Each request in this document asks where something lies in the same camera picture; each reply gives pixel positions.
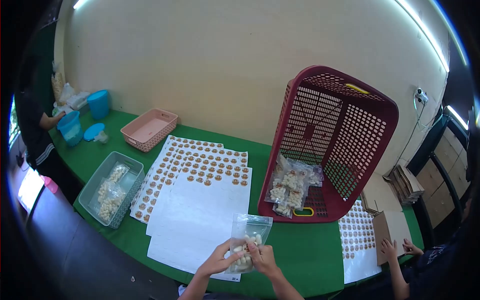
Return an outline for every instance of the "blue bucket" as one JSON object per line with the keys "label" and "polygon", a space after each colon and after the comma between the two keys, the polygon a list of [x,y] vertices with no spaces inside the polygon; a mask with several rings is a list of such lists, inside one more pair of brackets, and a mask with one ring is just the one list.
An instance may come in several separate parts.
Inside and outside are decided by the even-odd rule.
{"label": "blue bucket", "polygon": [[87,97],[87,103],[95,120],[102,119],[108,115],[108,91],[101,90]]}
{"label": "blue bucket", "polygon": [[72,111],[61,118],[57,124],[57,128],[60,130],[63,139],[70,147],[77,145],[84,135],[79,117],[80,113],[78,111]]}

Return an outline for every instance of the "fluorescent light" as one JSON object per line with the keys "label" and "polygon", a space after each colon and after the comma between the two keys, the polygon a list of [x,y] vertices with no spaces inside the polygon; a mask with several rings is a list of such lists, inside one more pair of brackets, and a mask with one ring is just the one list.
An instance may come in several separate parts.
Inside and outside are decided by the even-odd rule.
{"label": "fluorescent light", "polygon": [[73,6],[73,9],[76,10],[77,8],[82,6],[85,2],[87,2],[87,0],[78,0],[77,3],[75,3],[75,5]]}
{"label": "fluorescent light", "polygon": [[432,45],[433,49],[435,52],[437,52],[438,58],[440,58],[440,62],[442,63],[443,67],[445,68],[445,71],[448,73],[450,72],[450,69],[448,68],[447,61],[445,60],[445,57],[442,54],[442,48],[438,45],[437,41],[435,40],[435,37],[433,34],[430,32],[430,30],[427,28],[427,26],[422,22],[420,17],[415,13],[413,8],[405,2],[405,0],[395,0],[397,1],[398,4],[412,17],[412,19],[417,23],[417,25],[420,27],[420,29],[423,31],[425,36],[427,37],[428,41]]}
{"label": "fluorescent light", "polygon": [[443,22],[445,23],[445,26],[447,26],[448,32],[450,32],[450,37],[452,38],[453,42],[455,43],[455,46],[458,49],[458,53],[460,53],[460,57],[462,58],[462,62],[463,62],[464,65],[467,66],[468,65],[468,57],[465,53],[465,48],[463,48],[462,41],[460,40],[460,37],[458,36],[458,33],[456,32],[455,28],[453,27],[452,22],[450,22],[450,19],[448,18],[447,14],[442,9],[440,4],[437,2],[437,0],[430,0],[430,3],[432,4],[433,8],[435,8],[437,13],[442,18]]}
{"label": "fluorescent light", "polygon": [[462,124],[463,128],[465,128],[465,130],[468,130],[468,125],[465,123],[465,121],[463,121],[460,115],[450,105],[447,105],[446,108],[448,108],[448,110],[452,112],[455,118],[457,118],[460,124]]}

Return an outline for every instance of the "green table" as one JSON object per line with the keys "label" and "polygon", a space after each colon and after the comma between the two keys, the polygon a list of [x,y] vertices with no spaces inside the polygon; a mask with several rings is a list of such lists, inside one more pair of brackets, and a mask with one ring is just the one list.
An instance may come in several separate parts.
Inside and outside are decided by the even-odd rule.
{"label": "green table", "polygon": [[[123,153],[140,161],[145,169],[150,168],[160,153],[164,141],[161,141],[149,153],[143,153],[127,144],[120,129],[136,117],[125,112],[110,111],[110,114],[101,120],[110,137],[107,144],[82,140],[77,146],[69,148],[56,129],[51,130],[50,135],[62,159],[73,173],[86,183],[112,151]],[[80,123],[86,130],[97,122],[88,112],[80,118]],[[271,146],[183,125],[177,125],[172,134],[187,139],[223,143],[228,149],[248,151],[248,165],[253,168],[249,213],[258,214],[257,201],[262,189]],[[98,223],[83,209],[78,200],[75,201],[73,207],[106,239],[137,261],[180,282],[188,283],[192,279],[192,274],[161,264],[146,256],[150,243],[150,237],[145,235],[146,224],[126,215],[120,227],[113,230]],[[423,241],[413,210],[405,208],[404,211],[413,243],[422,248]],[[285,277],[302,296],[310,297],[343,289],[342,248],[337,222],[326,224],[274,223],[268,237],[268,244],[274,247],[276,262],[283,270]],[[208,289],[218,292],[241,293],[259,298],[274,297],[268,279],[258,272],[242,275],[240,282],[211,279]]]}

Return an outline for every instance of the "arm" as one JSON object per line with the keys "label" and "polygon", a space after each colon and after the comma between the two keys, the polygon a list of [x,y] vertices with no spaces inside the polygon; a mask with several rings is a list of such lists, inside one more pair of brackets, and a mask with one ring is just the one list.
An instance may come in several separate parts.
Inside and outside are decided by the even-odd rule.
{"label": "arm", "polygon": [[244,253],[238,252],[227,259],[225,253],[230,249],[230,239],[218,245],[212,255],[198,268],[179,300],[201,300],[207,289],[208,279],[212,274],[225,271],[232,263],[241,258]]}
{"label": "arm", "polygon": [[55,127],[55,125],[57,125],[57,123],[60,121],[61,118],[63,118],[63,116],[65,116],[64,111],[62,111],[56,117],[49,117],[49,116],[47,116],[46,113],[43,113],[42,118],[40,119],[40,123],[38,125],[42,129],[44,129],[46,131],[49,131],[50,129]]}
{"label": "arm", "polygon": [[392,246],[387,239],[384,239],[382,241],[382,253],[388,258],[395,300],[403,300],[410,297],[410,286],[405,282],[405,279],[403,279],[402,270],[400,270],[400,264],[396,257],[396,240]]}
{"label": "arm", "polygon": [[282,271],[275,263],[273,248],[270,245],[261,246],[259,249],[255,244],[249,243],[248,248],[252,255],[252,262],[255,268],[268,277],[279,300],[302,300],[303,297],[283,276]]}

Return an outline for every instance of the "person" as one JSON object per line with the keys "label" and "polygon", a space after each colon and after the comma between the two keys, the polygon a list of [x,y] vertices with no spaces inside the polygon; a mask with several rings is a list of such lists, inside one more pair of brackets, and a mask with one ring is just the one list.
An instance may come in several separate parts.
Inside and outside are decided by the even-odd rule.
{"label": "person", "polygon": [[[267,276],[272,282],[272,287],[277,299],[280,300],[301,300],[303,297],[283,276],[282,271],[275,263],[273,248],[270,245],[261,245],[257,247],[254,243],[249,243],[248,248],[252,257],[253,266],[258,272]],[[244,253],[238,252],[224,258],[230,249],[230,240],[218,245],[212,255],[198,268],[197,272],[190,281],[190,284],[180,295],[179,300],[199,300],[199,299],[248,299],[239,295],[228,294],[204,294],[208,285],[208,279],[212,274],[225,271],[232,263],[241,258]]]}
{"label": "person", "polygon": [[27,149],[26,161],[40,175],[50,177],[72,204],[82,187],[60,158],[48,133],[65,112],[56,117],[47,116],[33,93],[38,62],[35,56],[25,59],[14,95],[18,126]]}
{"label": "person", "polygon": [[[462,215],[462,225],[470,212],[471,198],[467,201]],[[414,255],[417,261],[413,267],[400,269],[396,249],[397,241],[392,243],[384,239],[381,251],[387,256],[390,276],[372,285],[365,284],[358,290],[350,291],[358,299],[424,299],[435,293],[455,257],[458,244],[465,236],[466,226],[460,226],[448,243],[434,246],[425,252],[411,241],[404,239],[403,247],[406,254]]]}

